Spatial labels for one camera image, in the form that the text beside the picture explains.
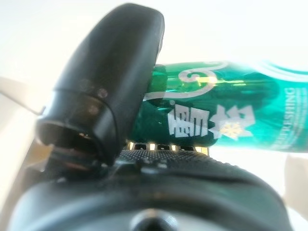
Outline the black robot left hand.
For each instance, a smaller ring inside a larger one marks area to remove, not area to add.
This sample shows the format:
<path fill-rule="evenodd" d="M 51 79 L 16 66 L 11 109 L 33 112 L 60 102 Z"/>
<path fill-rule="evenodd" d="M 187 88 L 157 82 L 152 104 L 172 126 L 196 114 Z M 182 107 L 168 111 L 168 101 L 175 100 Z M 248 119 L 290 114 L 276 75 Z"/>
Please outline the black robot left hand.
<path fill-rule="evenodd" d="M 238 167 L 192 151 L 124 148 L 163 39 L 163 15 L 123 4 L 73 53 L 38 117 L 52 148 L 29 168 L 9 231 L 289 231 L 281 197 Z"/>

